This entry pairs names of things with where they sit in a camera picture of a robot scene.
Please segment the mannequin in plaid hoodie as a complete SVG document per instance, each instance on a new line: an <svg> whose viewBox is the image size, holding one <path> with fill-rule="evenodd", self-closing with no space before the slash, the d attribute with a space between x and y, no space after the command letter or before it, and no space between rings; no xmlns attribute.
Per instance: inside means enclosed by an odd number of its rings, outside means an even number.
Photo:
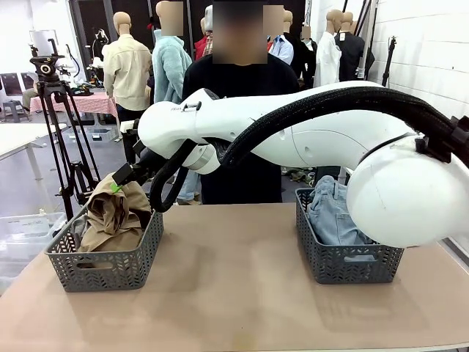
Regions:
<svg viewBox="0 0 469 352"><path fill-rule="evenodd" d="M200 21L203 38L194 44L195 59L199 60L213 52L213 6L205 8L204 17Z"/></svg>

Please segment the mannequin in cream shirt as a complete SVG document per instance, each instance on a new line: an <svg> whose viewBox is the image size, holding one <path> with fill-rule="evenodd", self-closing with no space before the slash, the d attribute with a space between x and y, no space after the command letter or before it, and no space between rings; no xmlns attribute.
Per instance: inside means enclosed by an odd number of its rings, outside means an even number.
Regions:
<svg viewBox="0 0 469 352"><path fill-rule="evenodd" d="M126 12L115 12L113 22L119 37L103 54L104 88L114 99L120 127L122 121L140 118L149 107L147 80L152 56L130 34L131 19Z"/></svg>

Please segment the white table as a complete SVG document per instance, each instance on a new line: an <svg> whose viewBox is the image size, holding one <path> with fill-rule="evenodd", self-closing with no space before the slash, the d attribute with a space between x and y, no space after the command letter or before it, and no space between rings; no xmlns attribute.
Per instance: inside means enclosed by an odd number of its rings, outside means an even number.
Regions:
<svg viewBox="0 0 469 352"><path fill-rule="evenodd" d="M0 123L0 161L26 151L35 180L42 180L34 148L44 148L45 144L38 144L37 140L57 129L46 123Z"/></svg>

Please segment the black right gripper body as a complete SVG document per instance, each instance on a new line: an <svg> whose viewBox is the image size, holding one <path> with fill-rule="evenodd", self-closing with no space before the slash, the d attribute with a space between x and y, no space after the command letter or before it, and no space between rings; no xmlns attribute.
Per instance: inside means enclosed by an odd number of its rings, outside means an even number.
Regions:
<svg viewBox="0 0 469 352"><path fill-rule="evenodd" d="M138 140L133 146L133 151L139 156L139 161L134 164L126 163L113 173L112 178L117 186L124 186L132 181L142 186L153 180L172 156L172 143L169 145L158 143L158 151L155 152Z"/></svg>

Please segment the mannequin in dark jacket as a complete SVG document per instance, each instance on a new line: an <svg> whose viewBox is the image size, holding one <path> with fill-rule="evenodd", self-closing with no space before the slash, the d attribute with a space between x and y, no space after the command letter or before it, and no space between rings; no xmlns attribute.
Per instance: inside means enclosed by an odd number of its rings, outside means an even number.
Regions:
<svg viewBox="0 0 469 352"><path fill-rule="evenodd" d="M297 78L303 80L304 87L312 88L317 65L317 44L311 38L302 40L297 35L294 35L292 38L294 48L292 68Z"/></svg>

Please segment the clear plastic storage bin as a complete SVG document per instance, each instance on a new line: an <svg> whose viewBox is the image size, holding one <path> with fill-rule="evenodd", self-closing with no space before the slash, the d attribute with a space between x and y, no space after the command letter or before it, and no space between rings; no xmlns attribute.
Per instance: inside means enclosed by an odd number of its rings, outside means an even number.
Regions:
<svg viewBox="0 0 469 352"><path fill-rule="evenodd" d="M30 260L53 239L67 217L63 212L0 217L0 260Z"/></svg>

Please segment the grey stool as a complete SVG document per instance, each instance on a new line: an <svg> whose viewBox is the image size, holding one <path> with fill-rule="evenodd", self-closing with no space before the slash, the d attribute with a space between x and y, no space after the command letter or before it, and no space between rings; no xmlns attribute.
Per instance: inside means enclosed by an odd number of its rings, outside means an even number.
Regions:
<svg viewBox="0 0 469 352"><path fill-rule="evenodd" d="M29 120L29 114L26 112L19 100L3 102L3 112L4 119L12 120L14 123L19 123L22 118Z"/></svg>

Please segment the black light stand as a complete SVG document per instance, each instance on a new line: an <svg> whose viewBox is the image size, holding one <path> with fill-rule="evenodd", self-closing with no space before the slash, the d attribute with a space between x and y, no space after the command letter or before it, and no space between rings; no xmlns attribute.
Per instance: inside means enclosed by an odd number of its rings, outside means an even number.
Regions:
<svg viewBox="0 0 469 352"><path fill-rule="evenodd" d="M394 54L395 47L396 47L396 37L392 36L389 38L389 43L388 43L388 55L387 55L385 69L383 72L382 83L381 83L383 87L386 87L388 84L388 79L390 76L391 61L392 61L392 56Z"/></svg>

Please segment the table with pink cloth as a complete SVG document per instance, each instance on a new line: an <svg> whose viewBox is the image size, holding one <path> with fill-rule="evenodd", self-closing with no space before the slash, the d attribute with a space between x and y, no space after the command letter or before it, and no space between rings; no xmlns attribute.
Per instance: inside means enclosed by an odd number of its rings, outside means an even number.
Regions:
<svg viewBox="0 0 469 352"><path fill-rule="evenodd" d="M72 96L72 98L80 113L110 114L113 117L118 117L114 99L108 97L105 92L95 92L93 95L89 96ZM63 103L57 103L54 99L52 99L52 101L55 111L66 111ZM30 110L43 110L40 97L31 99Z"/></svg>

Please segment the grey floor crate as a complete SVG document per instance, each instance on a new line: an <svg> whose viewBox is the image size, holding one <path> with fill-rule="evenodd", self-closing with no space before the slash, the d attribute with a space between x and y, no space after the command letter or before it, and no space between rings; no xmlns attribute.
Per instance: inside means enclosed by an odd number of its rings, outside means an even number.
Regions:
<svg viewBox="0 0 469 352"><path fill-rule="evenodd" d="M68 128L66 131L62 132L63 138L66 142L76 143L79 139L84 143L84 137L92 142L112 142L118 137L118 132L115 127L113 128L84 128L85 134L82 134L80 128L77 129L77 134L74 133L72 128Z"/></svg>

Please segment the light blue denim shorts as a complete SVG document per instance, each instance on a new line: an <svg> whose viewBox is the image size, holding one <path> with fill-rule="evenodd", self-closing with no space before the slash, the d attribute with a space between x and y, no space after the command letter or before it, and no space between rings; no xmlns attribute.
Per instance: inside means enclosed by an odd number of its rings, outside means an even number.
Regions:
<svg viewBox="0 0 469 352"><path fill-rule="evenodd" d="M307 214L314 233L325 245L364 246L373 241L351 219L346 203L347 187L325 175L309 195Z"/></svg>

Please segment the person in black T-shirt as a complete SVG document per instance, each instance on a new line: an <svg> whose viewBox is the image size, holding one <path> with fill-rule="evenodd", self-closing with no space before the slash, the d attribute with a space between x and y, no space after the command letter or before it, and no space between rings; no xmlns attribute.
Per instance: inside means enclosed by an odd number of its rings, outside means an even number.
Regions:
<svg viewBox="0 0 469 352"><path fill-rule="evenodd" d="M215 64L208 55L186 70L182 99L201 88L233 98L292 94L299 91L299 84L293 69L271 54L267 63L247 66ZM201 187L205 205L279 203L281 167L250 154L237 168L202 175Z"/></svg>

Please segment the mannequin in black shirt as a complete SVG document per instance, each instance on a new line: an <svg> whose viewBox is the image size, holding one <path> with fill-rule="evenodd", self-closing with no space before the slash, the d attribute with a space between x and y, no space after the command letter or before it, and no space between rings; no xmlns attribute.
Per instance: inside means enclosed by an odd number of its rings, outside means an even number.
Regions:
<svg viewBox="0 0 469 352"><path fill-rule="evenodd" d="M335 43L341 51L339 63L339 80L352 81L358 79L358 66L363 56L365 41L351 32L353 14L344 12L341 27L335 36Z"/></svg>

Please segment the mannequin in light blue fleece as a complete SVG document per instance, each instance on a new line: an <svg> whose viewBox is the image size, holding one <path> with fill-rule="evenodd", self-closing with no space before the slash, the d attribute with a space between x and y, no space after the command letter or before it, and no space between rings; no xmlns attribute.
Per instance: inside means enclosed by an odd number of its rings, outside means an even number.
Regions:
<svg viewBox="0 0 469 352"><path fill-rule="evenodd" d="M185 72L192 63L185 51L181 1L160 0L155 5L159 25L154 31L152 68L155 80L154 101L182 102Z"/></svg>

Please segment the grey plastic lattice basket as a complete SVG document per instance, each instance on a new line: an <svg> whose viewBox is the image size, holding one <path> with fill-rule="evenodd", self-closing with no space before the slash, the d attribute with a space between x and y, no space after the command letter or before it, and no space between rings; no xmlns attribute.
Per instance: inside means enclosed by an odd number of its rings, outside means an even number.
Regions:
<svg viewBox="0 0 469 352"><path fill-rule="evenodd" d="M139 245L123 252L79 252L71 232L82 209L63 226L45 254L68 293L136 290L143 287L163 237L163 215L153 212Z"/></svg>
<svg viewBox="0 0 469 352"><path fill-rule="evenodd" d="M351 246L323 244L307 217L311 192L311 188L295 190L296 228L300 251L316 282L323 285L391 283L404 250L375 242Z"/></svg>

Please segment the tan khaki garment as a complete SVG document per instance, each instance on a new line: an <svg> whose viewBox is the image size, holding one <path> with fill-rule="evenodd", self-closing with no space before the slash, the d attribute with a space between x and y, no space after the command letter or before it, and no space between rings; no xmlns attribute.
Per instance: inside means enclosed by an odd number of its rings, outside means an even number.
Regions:
<svg viewBox="0 0 469 352"><path fill-rule="evenodd" d="M151 218L147 195L135 181L113 194L112 174L96 186L87 202L90 228L83 244L88 252L123 252L135 249Z"/></svg>

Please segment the mannequin in blue white shirt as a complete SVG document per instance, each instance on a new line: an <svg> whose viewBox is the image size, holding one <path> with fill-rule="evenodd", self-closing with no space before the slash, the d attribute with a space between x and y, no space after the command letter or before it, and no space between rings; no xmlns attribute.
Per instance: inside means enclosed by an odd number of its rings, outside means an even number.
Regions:
<svg viewBox="0 0 469 352"><path fill-rule="evenodd" d="M294 48L288 40L290 26L292 25L292 13L289 10L284 10L283 15L283 34L277 35L272 40L272 45L269 48L269 54L277 57L283 62L290 65L294 57Z"/></svg>

